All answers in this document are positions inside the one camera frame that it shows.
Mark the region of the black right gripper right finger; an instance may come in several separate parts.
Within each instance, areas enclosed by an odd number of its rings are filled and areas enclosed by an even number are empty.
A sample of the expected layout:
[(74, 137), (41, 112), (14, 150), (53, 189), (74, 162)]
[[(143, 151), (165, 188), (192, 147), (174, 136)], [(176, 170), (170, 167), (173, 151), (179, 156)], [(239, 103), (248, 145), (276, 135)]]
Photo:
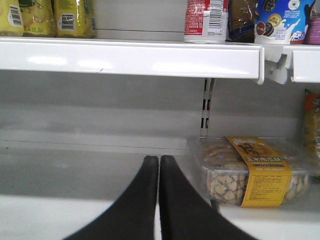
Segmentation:
[(164, 240), (252, 240), (197, 193), (172, 155), (160, 158), (159, 212)]

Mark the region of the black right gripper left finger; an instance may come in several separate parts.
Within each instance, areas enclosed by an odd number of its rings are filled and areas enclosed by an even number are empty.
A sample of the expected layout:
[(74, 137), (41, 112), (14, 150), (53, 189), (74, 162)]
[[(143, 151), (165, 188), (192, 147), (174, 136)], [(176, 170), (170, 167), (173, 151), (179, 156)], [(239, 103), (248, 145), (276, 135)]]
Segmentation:
[(115, 202), (66, 239), (153, 240), (158, 176), (158, 157), (147, 155), (133, 180)]

